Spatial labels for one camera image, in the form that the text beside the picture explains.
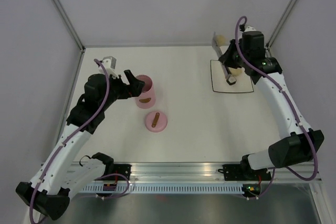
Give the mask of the metal tongs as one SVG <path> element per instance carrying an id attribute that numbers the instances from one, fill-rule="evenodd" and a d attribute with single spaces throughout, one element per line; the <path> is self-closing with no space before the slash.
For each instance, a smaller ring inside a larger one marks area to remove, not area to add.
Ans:
<path id="1" fill-rule="evenodd" d="M 225 38 L 223 35 L 217 35 L 215 32 L 213 33 L 213 37 L 212 37 L 212 48 L 214 49 L 214 51 L 216 52 L 216 55 L 218 57 L 218 61 L 221 64 L 221 68 L 223 70 L 224 73 L 224 77 L 225 80 L 227 82 L 228 85 L 232 86 L 236 83 L 236 78 L 233 76 L 233 74 L 231 73 L 231 71 L 229 70 L 229 68 L 227 66 L 224 65 L 224 54 L 222 53 L 221 50 L 221 46 L 223 46 L 225 43 Z"/>

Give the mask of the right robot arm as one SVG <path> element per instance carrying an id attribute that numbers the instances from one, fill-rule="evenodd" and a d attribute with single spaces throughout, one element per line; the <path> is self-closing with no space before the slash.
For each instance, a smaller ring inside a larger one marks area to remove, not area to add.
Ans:
<path id="1" fill-rule="evenodd" d="M 324 141 L 321 130 L 313 130 L 291 97 L 282 68 L 274 57 L 267 57 L 264 35 L 248 27 L 240 38 L 221 50 L 224 39 L 214 34 L 212 47 L 222 65 L 227 84 L 233 86 L 240 69 L 261 91 L 277 123 L 280 139 L 266 150 L 242 157 L 239 172 L 245 179 L 259 170 L 286 168 L 303 181 L 312 181 L 318 173 L 317 151 Z"/>

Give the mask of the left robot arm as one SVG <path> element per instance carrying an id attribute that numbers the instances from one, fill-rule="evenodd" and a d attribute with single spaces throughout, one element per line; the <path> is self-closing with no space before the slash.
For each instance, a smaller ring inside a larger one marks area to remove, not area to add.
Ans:
<path id="1" fill-rule="evenodd" d="M 114 159 L 103 153 L 90 157 L 88 164 L 67 176 L 74 158 L 83 145 L 93 136 L 105 118 L 105 111 L 116 100 L 138 97 L 145 83 L 130 70 L 124 71 L 128 84 L 120 76 L 93 74 L 84 85 L 84 93 L 72 108 L 64 131 L 41 169 L 29 182 L 20 182 L 16 193 L 29 207 L 29 218 L 34 222 L 37 211 L 52 220 L 59 219 L 69 206 L 70 200 L 86 184 L 95 179 L 115 177 Z"/>

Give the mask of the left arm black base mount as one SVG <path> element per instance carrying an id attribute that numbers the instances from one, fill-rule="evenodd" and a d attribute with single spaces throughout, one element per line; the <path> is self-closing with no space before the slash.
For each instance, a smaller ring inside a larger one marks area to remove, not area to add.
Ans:
<path id="1" fill-rule="evenodd" d="M 130 179 L 131 175 L 131 164 L 115 164 L 112 173 L 118 175 L 112 175 L 112 181 L 126 181 Z"/>

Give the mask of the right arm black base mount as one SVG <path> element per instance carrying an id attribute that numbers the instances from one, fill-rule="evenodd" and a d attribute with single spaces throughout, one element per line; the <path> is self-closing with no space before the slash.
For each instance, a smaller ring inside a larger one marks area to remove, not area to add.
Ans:
<path id="1" fill-rule="evenodd" d="M 246 180 L 239 164 L 224 164 L 217 171 L 224 176 L 224 181 L 226 182 Z"/>

